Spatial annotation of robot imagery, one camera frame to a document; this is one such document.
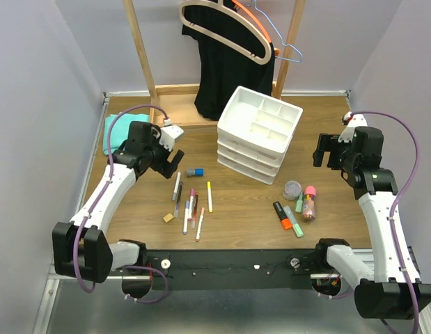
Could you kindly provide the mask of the grey capped white marker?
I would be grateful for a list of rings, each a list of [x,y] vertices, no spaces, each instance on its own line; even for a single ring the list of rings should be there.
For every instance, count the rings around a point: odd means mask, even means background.
[[[173,188],[173,197],[172,197],[173,201],[176,201],[177,197],[178,197],[178,190],[179,190],[179,186],[180,186],[180,178],[181,178],[181,172],[178,171],[177,174],[176,174],[175,184],[174,184],[174,188]]]

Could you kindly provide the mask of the blue grey glue stick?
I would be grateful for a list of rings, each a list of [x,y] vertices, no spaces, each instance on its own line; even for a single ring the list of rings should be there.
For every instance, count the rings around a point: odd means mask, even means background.
[[[187,177],[202,177],[204,170],[202,168],[188,168],[186,171]]]

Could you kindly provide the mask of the pink capped clear bottle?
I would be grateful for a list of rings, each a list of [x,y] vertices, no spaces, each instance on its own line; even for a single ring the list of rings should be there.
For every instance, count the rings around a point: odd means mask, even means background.
[[[305,188],[303,194],[302,216],[305,221],[313,221],[315,219],[315,199],[317,190],[314,186]]]

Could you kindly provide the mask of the clear round clip jar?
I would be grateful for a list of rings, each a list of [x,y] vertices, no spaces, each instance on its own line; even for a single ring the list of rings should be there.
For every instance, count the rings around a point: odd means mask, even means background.
[[[298,181],[287,181],[283,187],[283,197],[286,200],[293,201],[299,198],[302,193],[301,184]]]

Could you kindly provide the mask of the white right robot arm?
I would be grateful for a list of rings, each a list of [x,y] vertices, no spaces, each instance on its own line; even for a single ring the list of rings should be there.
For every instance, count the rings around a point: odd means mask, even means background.
[[[422,283],[400,224],[394,174],[380,166],[384,136],[374,127],[358,126],[345,136],[320,134],[313,165],[330,154],[328,168],[339,170],[353,188],[368,226],[373,267],[359,260],[343,239],[321,239],[313,266],[337,270],[354,292],[364,319],[413,319],[431,303],[431,284]]]

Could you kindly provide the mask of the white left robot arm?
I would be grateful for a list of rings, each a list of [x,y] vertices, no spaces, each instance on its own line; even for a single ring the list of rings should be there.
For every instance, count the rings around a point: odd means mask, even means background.
[[[124,239],[109,244],[106,233],[125,194],[147,170],[166,179],[184,156],[173,151],[184,131],[177,125],[158,127],[131,122],[127,139],[108,156],[104,175],[84,206],[67,223],[52,230],[54,269],[58,275],[103,283],[112,271],[125,268],[138,275],[146,269],[146,245]]]

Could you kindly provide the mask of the teal folded cloth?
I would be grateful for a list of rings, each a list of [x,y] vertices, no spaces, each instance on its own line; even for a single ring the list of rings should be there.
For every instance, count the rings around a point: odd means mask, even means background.
[[[116,119],[116,114],[111,114],[110,116],[105,118],[104,121],[104,134],[102,139],[102,151],[107,156],[108,155],[108,145],[107,145],[107,136],[110,130],[110,126],[112,122]],[[112,127],[111,136],[110,136],[110,149],[112,152],[117,150],[120,145],[127,139],[128,131],[130,128],[130,123],[133,121],[139,122],[149,122],[149,115],[146,114],[133,114],[126,113],[122,117],[120,117],[116,124]]]

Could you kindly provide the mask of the red clear pen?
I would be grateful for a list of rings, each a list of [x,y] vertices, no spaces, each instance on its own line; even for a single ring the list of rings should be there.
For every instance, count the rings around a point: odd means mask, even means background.
[[[198,211],[198,192],[196,192],[195,196],[194,196],[194,206],[193,206],[192,218],[191,218],[191,228],[192,229],[196,228],[197,211]]]

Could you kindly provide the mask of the yellow capped white marker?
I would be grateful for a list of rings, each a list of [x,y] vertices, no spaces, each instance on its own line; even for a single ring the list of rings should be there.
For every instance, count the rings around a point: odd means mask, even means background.
[[[210,181],[207,181],[207,205],[209,213],[213,212],[213,203],[212,203],[212,185]]]

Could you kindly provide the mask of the blue capped white marker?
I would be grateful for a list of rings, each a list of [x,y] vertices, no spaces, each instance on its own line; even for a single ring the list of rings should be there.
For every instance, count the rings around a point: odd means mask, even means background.
[[[188,221],[189,221],[189,200],[187,200],[185,203],[185,214],[184,214],[184,218],[183,218],[183,228],[182,228],[183,235],[187,234]]]

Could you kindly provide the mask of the small tan eraser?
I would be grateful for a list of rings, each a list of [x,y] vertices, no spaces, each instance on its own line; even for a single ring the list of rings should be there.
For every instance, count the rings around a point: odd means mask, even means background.
[[[174,219],[174,215],[169,213],[166,216],[163,217],[163,221],[165,223],[169,223],[170,221],[172,221]]]

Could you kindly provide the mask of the peach capped white marker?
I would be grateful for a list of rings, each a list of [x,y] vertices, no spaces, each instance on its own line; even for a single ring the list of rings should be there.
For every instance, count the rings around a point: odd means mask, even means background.
[[[199,242],[201,240],[201,230],[202,230],[204,215],[205,215],[205,208],[202,207],[201,213],[198,219],[197,229],[196,229],[196,238],[195,238],[196,242]]]

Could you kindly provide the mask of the white drawer organizer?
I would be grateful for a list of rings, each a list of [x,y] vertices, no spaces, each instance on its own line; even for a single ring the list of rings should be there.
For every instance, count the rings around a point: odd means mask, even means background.
[[[273,184],[302,113],[298,106],[237,87],[217,123],[217,162]]]

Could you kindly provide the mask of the black orange highlighter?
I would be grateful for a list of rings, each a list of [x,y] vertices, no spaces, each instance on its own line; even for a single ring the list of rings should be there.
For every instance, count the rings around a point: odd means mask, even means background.
[[[292,224],[287,214],[284,212],[283,207],[281,206],[279,201],[273,203],[273,207],[276,211],[276,214],[281,222],[281,225],[284,230],[289,230],[292,228]]]

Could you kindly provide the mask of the black hanging garment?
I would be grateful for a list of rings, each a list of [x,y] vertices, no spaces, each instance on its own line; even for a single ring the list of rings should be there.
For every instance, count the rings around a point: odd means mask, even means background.
[[[187,6],[184,16],[190,22],[209,29],[262,57],[265,50],[246,27],[219,11],[203,6]],[[198,31],[183,26],[182,34],[198,43],[201,82],[194,104],[198,113],[218,121],[238,86],[265,95],[272,94],[275,55],[259,65],[230,47]]]

